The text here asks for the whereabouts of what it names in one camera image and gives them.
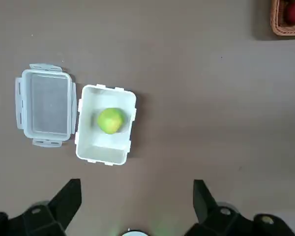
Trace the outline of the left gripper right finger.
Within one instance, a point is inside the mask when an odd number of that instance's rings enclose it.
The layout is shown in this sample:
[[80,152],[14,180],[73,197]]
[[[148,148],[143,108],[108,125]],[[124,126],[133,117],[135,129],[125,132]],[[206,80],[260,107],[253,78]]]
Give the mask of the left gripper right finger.
[[249,220],[228,206],[220,206],[205,182],[193,182],[193,207],[198,223],[194,236],[294,236],[294,231],[281,218],[261,213]]

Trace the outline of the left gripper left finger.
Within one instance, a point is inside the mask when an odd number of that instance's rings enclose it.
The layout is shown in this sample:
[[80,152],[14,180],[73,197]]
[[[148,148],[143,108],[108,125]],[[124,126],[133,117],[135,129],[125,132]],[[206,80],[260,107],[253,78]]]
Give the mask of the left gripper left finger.
[[64,236],[81,203],[81,180],[72,178],[50,201],[37,202],[17,217],[0,212],[0,236]]

